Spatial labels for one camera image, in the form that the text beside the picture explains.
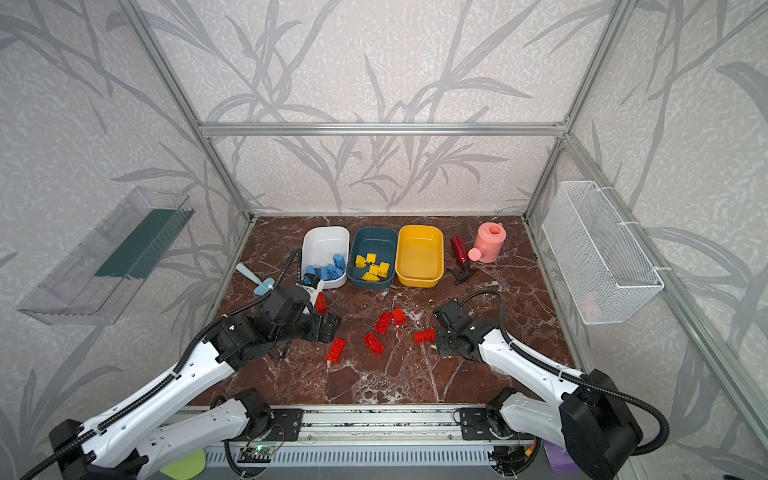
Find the small red lego brick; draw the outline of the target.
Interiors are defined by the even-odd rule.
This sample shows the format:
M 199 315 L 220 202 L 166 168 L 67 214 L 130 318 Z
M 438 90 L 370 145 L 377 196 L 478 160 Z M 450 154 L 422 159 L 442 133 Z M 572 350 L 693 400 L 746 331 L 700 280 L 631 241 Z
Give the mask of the small red lego brick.
M 391 314 L 393 316 L 393 320 L 394 320 L 395 324 L 398 325 L 398 326 L 403 325 L 406 322 L 406 320 L 407 320 L 407 316 L 406 316 L 405 312 L 401 308 L 393 309 L 391 311 Z

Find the long red lego brick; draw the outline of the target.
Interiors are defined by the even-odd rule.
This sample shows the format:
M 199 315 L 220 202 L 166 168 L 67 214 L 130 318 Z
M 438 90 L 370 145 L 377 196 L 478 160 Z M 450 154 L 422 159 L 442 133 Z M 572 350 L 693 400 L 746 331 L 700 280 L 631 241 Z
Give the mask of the long red lego brick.
M 343 339 L 334 339 L 326 356 L 326 361 L 331 364 L 337 364 L 341 360 L 346 344 L 347 342 Z

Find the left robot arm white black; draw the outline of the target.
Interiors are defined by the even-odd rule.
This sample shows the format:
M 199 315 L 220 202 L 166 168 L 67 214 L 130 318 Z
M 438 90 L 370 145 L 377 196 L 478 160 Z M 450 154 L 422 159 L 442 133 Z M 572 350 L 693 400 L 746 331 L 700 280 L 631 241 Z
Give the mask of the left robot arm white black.
M 82 423 L 66 420 L 55 427 L 52 454 L 25 478 L 56 465 L 65 479 L 145 479 L 213 443 L 269 434 L 274 414 L 254 389 L 174 425 L 166 421 L 278 346 L 332 342 L 340 318 L 318 306 L 323 289 L 315 274 L 302 274 L 295 284 L 276 280 L 259 299 L 206 326 L 154 381 Z

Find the small yellow lego brick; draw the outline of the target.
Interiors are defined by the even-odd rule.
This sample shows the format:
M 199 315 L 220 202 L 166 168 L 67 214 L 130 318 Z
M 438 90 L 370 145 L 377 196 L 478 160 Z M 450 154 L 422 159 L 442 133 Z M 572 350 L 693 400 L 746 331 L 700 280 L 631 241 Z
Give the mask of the small yellow lego brick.
M 377 266 L 376 275 L 381 278 L 386 278 L 389 275 L 390 264 L 382 262 Z

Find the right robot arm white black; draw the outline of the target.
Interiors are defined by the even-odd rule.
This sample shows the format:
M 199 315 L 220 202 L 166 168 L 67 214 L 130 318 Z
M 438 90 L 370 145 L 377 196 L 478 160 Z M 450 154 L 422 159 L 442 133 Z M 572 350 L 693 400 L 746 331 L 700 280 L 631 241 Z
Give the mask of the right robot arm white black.
M 660 449 L 670 426 L 653 405 L 617 389 L 604 372 L 568 368 L 513 338 L 497 320 L 474 319 L 450 298 L 434 311 L 441 357 L 462 357 L 506 374 L 532 391 L 503 389 L 485 406 L 482 428 L 499 440 L 530 434 L 564 449 L 592 479 L 612 479 L 632 456 Z

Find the yellow long lego brick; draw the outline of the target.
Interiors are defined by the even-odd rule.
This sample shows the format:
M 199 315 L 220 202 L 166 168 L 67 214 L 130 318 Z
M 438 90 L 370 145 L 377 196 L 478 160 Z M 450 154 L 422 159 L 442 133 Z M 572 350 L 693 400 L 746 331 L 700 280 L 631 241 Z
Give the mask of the yellow long lego brick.
M 379 282 L 379 281 L 381 280 L 381 278 L 380 278 L 379 276 L 377 276 L 377 275 L 374 275 L 374 274 L 372 274 L 372 273 L 370 273 L 370 272 L 366 272 L 366 273 L 363 275 L 362 279 L 363 279 L 364 281 L 367 281 L 367 282 Z

